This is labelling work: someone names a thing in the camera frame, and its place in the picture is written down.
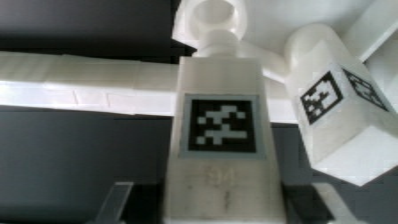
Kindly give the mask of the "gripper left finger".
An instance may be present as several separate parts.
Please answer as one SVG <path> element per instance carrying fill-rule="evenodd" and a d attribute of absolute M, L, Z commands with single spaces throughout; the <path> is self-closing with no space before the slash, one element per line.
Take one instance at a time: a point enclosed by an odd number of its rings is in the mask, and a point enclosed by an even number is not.
<path fill-rule="evenodd" d="M 123 211 L 133 189 L 132 182 L 116 182 L 110 188 L 96 217 L 85 224 L 126 224 Z"/>

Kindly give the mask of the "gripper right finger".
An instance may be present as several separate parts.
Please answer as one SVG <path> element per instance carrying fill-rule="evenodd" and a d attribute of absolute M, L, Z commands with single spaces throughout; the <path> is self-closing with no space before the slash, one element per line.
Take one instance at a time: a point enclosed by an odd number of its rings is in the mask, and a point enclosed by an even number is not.
<path fill-rule="evenodd" d="M 329 183 L 313 183 L 313 187 L 332 214 L 332 220 L 327 224 L 368 224 L 356 218 L 334 186 Z"/>

